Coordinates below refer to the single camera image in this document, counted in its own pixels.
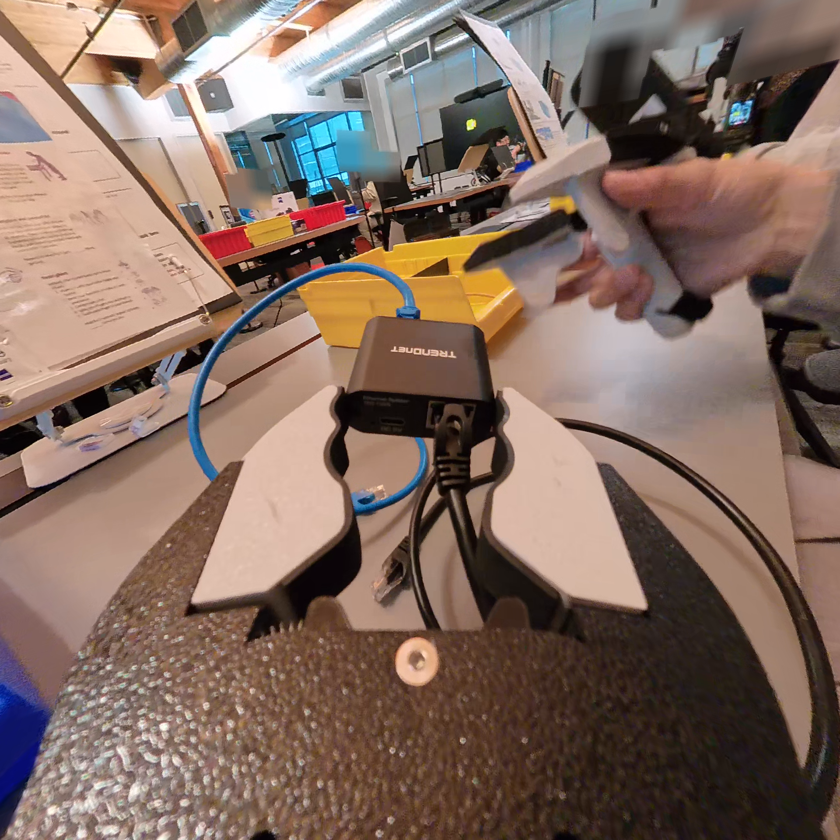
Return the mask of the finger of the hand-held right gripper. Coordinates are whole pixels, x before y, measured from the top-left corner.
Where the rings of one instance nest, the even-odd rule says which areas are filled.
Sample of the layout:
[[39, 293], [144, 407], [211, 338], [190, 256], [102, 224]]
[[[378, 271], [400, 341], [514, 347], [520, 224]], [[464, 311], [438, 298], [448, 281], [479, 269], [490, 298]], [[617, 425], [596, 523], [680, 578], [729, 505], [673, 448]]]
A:
[[583, 216], [557, 210], [480, 245], [464, 271], [500, 270], [525, 310], [545, 310], [554, 303], [561, 271], [581, 257], [584, 240]]
[[565, 146], [526, 170], [509, 192], [512, 205], [552, 196], [571, 196], [580, 210], [612, 209], [604, 194], [602, 178], [612, 153], [603, 135]]

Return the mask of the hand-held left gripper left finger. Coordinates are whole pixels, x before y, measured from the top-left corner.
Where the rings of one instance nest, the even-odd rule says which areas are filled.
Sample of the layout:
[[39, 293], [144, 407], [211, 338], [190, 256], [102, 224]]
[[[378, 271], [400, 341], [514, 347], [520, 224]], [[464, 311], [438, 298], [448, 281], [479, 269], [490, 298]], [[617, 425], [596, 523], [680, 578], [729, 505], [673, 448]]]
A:
[[305, 614], [361, 570], [362, 548], [340, 418], [327, 385], [271, 428], [244, 458], [191, 606], [257, 606]]

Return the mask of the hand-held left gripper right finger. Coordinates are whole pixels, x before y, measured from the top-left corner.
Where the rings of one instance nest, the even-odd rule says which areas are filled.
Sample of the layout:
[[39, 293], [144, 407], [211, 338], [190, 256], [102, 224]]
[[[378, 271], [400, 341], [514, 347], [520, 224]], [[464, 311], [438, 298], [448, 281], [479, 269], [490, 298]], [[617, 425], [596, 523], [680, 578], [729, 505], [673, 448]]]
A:
[[492, 481], [478, 533], [478, 583], [488, 603], [518, 600], [534, 629], [573, 609], [629, 616], [648, 599], [589, 450], [513, 388], [497, 394]]

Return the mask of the black network adapter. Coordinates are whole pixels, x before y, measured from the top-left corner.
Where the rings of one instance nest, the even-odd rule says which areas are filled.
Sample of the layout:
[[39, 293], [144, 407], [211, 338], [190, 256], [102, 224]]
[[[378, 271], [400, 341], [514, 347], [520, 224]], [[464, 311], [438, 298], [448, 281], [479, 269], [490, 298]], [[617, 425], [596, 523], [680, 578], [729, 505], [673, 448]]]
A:
[[485, 335], [474, 324], [373, 318], [340, 404], [356, 431], [407, 438], [433, 438], [446, 405], [458, 405], [482, 443], [497, 416]]

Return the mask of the yellow divided plastic bin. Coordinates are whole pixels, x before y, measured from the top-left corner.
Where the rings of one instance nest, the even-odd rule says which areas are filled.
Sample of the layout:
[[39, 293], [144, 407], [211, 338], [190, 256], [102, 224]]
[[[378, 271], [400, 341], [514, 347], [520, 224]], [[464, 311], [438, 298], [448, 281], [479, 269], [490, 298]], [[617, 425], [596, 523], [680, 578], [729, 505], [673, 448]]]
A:
[[[522, 309], [522, 299], [500, 269], [465, 271], [480, 246], [500, 237], [476, 234], [376, 248], [344, 262], [374, 265], [402, 278], [425, 320], [471, 323], [491, 340]], [[315, 280], [298, 293], [327, 345], [356, 349], [366, 323], [393, 317], [403, 296], [387, 281], [363, 272]]]

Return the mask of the blue plastic bin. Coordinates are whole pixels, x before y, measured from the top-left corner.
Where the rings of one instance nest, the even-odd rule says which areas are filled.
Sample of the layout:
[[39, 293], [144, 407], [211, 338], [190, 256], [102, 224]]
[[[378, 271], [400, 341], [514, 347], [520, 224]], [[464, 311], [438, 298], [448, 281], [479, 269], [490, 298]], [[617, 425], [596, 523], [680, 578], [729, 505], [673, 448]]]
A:
[[26, 784], [50, 711], [25, 667], [1, 640], [1, 805]]

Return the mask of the grey desk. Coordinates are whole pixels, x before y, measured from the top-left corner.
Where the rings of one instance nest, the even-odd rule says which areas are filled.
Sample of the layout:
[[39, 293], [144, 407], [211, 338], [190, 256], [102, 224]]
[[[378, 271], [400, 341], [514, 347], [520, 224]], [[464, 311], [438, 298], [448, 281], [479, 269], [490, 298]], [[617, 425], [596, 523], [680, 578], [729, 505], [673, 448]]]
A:
[[[362, 517], [337, 621], [197, 612], [247, 453], [356, 350], [319, 336], [2, 518], [2, 631], [53, 714], [10, 838], [805, 838], [812, 703], [756, 550], [686, 479], [601, 435], [649, 606], [560, 633], [480, 628], [448, 513], [421, 550], [440, 629], [371, 585], [405, 499]], [[730, 289], [679, 339], [579, 300], [490, 342], [493, 389], [611, 427], [706, 478], [795, 563], [762, 319]]]
[[[246, 341], [228, 345], [213, 366], [212, 377], [227, 387], [245, 382], [252, 375], [262, 372], [276, 362], [320, 336], [315, 321], [303, 309], [295, 318], [269, 325], [260, 332], [251, 333]], [[1, 462], [1, 515], [28, 503], [30, 497], [47, 491], [47, 487], [33, 489], [27, 484], [20, 454]]]

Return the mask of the white task sheet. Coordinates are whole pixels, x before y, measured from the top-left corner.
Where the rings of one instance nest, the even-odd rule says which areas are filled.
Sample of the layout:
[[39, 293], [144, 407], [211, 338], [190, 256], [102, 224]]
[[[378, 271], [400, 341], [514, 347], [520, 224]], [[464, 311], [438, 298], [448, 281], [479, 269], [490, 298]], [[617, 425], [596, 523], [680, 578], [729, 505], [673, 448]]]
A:
[[2, 288], [51, 290], [92, 327], [241, 303], [79, 98], [2, 17]]

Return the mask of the person's right hand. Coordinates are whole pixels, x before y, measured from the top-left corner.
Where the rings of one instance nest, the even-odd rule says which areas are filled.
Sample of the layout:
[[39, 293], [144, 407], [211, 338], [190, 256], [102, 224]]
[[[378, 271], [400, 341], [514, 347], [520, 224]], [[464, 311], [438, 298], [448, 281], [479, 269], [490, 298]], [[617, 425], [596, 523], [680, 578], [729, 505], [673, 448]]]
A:
[[802, 234], [784, 205], [795, 187], [817, 197], [825, 175], [758, 160], [696, 159], [635, 171], [608, 171], [604, 194], [640, 212], [677, 279], [710, 299], [732, 283], [786, 267]]

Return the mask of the large black monitor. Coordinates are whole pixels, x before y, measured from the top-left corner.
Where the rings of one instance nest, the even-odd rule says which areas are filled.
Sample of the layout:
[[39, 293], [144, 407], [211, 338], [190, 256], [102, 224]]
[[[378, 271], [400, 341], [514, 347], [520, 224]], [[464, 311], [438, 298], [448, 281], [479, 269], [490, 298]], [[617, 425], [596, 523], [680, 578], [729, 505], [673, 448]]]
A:
[[510, 140], [520, 137], [508, 90], [509, 85], [503, 81], [487, 90], [474, 88], [458, 94], [452, 104], [438, 111], [449, 170], [459, 167], [469, 147], [495, 143], [499, 132]]

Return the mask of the paper document stand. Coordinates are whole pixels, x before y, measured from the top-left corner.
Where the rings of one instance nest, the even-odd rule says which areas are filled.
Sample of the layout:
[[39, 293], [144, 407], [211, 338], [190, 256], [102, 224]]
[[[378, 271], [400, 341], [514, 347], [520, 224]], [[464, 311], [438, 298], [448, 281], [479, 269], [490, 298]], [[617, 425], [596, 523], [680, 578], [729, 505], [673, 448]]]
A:
[[566, 151], [569, 147], [564, 130], [549, 94], [541, 80], [520, 56], [505, 32], [482, 17], [459, 12], [454, 23], [480, 47], [509, 82], [514, 111], [520, 131], [535, 161]]

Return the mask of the wooden document stand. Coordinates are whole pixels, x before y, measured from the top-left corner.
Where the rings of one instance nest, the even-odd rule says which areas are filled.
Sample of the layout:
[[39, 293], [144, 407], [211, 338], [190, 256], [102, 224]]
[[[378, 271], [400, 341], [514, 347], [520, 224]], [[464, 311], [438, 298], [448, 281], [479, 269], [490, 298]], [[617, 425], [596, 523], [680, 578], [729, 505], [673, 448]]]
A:
[[[184, 216], [150, 183], [212, 257]], [[1, 370], [2, 429], [34, 419], [40, 433], [20, 454], [28, 486], [60, 482], [184, 417], [195, 375], [176, 375], [176, 368], [189, 348], [216, 338], [221, 317], [234, 315], [241, 303], [215, 314], [197, 311], [98, 353], [24, 387], [19, 401], [5, 400]]]

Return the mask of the long work table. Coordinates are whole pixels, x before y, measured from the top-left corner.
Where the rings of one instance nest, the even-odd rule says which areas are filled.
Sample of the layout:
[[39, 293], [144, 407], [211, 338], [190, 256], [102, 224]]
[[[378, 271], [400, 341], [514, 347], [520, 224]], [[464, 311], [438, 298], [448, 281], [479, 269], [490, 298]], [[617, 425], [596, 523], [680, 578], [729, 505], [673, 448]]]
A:
[[356, 214], [346, 217], [342, 222], [318, 227], [313, 231], [306, 231], [266, 245], [252, 247], [245, 251], [240, 251], [232, 255], [227, 255], [223, 258], [218, 258], [217, 263], [226, 269], [230, 266], [254, 261], [258, 258], [279, 253], [284, 250], [295, 250], [304, 246], [320, 245], [328, 238], [335, 238], [335, 235], [344, 234], [346, 232], [357, 234], [359, 233], [359, 224], [365, 224], [366, 222], [367, 219], [364, 215]]

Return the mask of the red ridged bin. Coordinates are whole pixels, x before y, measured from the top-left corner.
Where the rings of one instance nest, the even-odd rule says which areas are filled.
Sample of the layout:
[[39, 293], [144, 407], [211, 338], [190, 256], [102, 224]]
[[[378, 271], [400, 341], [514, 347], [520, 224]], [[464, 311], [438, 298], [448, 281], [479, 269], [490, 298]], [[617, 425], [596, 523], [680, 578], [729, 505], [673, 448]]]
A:
[[347, 217], [344, 208], [344, 202], [336, 201], [290, 211], [287, 215], [293, 222], [301, 222], [307, 231], [313, 232], [343, 222]]
[[241, 225], [198, 235], [207, 251], [217, 260], [244, 253], [252, 248], [246, 233], [247, 226]]

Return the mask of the small yellow bin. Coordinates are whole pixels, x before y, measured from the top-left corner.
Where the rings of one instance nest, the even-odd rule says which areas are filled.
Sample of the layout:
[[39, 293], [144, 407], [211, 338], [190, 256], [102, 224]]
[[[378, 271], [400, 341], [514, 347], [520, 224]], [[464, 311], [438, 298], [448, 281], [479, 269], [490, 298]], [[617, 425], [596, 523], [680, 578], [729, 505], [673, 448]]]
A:
[[249, 223], [244, 231], [254, 249], [275, 244], [295, 234], [292, 220], [285, 214]]

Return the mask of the black office chair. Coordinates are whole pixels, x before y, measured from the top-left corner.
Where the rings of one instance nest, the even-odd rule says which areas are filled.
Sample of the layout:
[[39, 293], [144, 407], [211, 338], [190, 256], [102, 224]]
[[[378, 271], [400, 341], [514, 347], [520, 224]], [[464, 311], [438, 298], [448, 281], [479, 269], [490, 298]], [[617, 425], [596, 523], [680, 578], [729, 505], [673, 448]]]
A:
[[784, 364], [788, 339], [795, 332], [816, 332], [818, 327], [810, 322], [769, 313], [763, 314], [763, 326], [772, 333], [768, 341], [770, 364], [780, 386], [782, 404], [795, 432], [817, 462], [837, 469], [838, 452], [819, 431], [798, 394], [805, 394], [822, 405], [839, 405], [839, 350], [814, 353], [805, 359], [800, 369], [794, 370]]

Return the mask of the black floor lamp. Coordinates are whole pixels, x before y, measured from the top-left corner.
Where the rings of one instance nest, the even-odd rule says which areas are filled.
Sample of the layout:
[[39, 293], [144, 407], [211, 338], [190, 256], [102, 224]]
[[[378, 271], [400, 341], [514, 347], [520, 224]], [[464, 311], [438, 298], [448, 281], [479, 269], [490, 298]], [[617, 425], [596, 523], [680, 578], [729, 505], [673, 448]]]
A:
[[273, 132], [261, 138], [261, 141], [266, 146], [266, 152], [269, 154], [272, 170], [277, 176], [278, 190], [281, 193], [286, 191], [285, 187], [289, 184], [289, 175], [280, 147], [280, 141], [285, 136], [283, 132]]

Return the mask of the instruction sheet blue header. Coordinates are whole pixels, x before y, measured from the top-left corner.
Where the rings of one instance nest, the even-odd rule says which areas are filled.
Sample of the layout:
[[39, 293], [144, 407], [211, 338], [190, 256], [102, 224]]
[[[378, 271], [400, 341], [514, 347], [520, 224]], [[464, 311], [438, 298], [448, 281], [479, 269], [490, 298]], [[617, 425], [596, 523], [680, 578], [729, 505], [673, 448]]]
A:
[[52, 90], [2, 82], [2, 393], [194, 317], [122, 209], [133, 180]]

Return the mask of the silver ventilation duct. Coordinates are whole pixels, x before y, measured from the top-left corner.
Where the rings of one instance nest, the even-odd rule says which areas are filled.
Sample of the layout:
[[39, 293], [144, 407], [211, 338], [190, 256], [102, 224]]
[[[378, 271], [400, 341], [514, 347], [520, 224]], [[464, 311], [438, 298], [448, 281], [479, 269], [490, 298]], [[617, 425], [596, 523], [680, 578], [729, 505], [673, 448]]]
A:
[[304, 34], [325, 25], [354, 2], [191, 1], [172, 18], [171, 37], [155, 64], [174, 84], [215, 76], [282, 30]]
[[358, 2], [270, 63], [311, 95], [388, 60], [481, 1]]

